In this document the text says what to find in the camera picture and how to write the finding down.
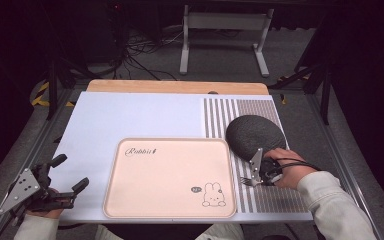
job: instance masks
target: cartoon rabbit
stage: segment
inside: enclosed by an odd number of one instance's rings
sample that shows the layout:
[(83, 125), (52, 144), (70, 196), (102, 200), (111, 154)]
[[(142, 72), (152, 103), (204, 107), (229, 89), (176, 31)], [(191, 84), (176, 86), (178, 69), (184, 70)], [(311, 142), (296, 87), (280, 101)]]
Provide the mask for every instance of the cartoon rabbit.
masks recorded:
[(204, 202), (202, 205), (204, 207), (226, 206), (226, 202), (224, 202), (223, 191), (221, 191), (221, 186), (219, 183), (216, 182), (205, 184)]

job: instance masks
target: rabbit ear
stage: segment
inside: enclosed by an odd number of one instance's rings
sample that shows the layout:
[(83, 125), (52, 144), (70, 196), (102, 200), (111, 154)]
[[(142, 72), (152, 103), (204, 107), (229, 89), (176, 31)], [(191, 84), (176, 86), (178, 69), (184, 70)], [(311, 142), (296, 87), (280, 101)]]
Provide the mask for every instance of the rabbit ear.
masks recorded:
[(205, 184), (205, 192), (209, 192), (213, 190), (213, 184), (207, 183)]
[(220, 183), (214, 183), (214, 184), (213, 184), (213, 188), (214, 188), (215, 190), (220, 190), (220, 189), (221, 189)]

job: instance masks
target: white metal frame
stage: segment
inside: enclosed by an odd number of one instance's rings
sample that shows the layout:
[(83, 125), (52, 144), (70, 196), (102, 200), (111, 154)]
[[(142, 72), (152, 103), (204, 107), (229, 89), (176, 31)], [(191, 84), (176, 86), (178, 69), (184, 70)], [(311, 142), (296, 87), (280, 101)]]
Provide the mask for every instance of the white metal frame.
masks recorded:
[(189, 6), (185, 5), (183, 16), (183, 48), (180, 59), (180, 74), (188, 72), (189, 60), (189, 28), (199, 29), (237, 29), (237, 30), (261, 30), (259, 43), (253, 44), (254, 53), (257, 57), (263, 77), (269, 76), (269, 70), (262, 53), (263, 45), (267, 37), (270, 22), (273, 17), (273, 9), (266, 14), (233, 14), (233, 13), (202, 13), (189, 12)]

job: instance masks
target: white sleeve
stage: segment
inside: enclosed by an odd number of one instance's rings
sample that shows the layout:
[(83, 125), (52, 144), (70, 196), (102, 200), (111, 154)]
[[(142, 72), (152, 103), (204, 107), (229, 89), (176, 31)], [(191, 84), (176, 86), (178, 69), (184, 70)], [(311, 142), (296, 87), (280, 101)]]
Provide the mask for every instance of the white sleeve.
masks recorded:
[(55, 240), (58, 223), (58, 219), (43, 218), (26, 214), (14, 240)]
[(298, 191), (326, 239), (376, 240), (366, 214), (329, 172), (305, 176), (298, 183)]

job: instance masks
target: black oval cushion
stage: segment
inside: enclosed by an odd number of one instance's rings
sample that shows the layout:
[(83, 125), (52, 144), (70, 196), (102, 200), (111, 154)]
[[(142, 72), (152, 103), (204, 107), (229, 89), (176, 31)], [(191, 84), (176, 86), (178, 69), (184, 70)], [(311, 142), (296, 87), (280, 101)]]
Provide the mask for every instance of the black oval cushion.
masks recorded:
[(226, 142), (241, 159), (249, 161), (262, 147), (263, 154), (275, 149), (286, 149), (282, 130), (267, 118), (244, 115), (235, 118), (226, 129)]

